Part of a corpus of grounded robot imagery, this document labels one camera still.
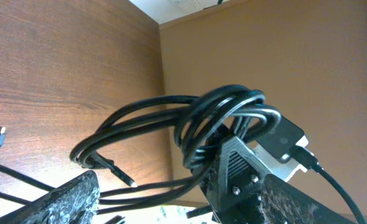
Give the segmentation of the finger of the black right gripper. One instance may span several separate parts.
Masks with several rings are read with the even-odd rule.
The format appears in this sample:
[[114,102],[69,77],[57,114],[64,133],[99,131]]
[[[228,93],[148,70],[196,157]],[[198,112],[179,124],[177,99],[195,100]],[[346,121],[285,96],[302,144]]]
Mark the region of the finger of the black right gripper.
[[200,189],[215,218],[246,218],[270,168],[226,126],[207,141],[216,149],[211,169]]

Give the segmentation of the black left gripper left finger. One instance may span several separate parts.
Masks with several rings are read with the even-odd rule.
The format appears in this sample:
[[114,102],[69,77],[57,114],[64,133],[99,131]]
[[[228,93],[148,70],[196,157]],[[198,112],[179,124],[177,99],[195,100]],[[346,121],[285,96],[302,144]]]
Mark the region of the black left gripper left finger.
[[0,193],[24,206],[0,217],[3,224],[89,224],[96,215],[100,187],[96,173],[86,171],[33,202]]

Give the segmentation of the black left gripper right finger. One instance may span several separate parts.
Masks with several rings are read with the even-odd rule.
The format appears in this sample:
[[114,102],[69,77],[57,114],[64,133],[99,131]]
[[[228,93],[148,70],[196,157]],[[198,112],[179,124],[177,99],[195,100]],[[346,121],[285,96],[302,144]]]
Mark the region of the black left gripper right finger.
[[272,174],[265,176],[259,199],[258,211],[264,223],[353,223]]

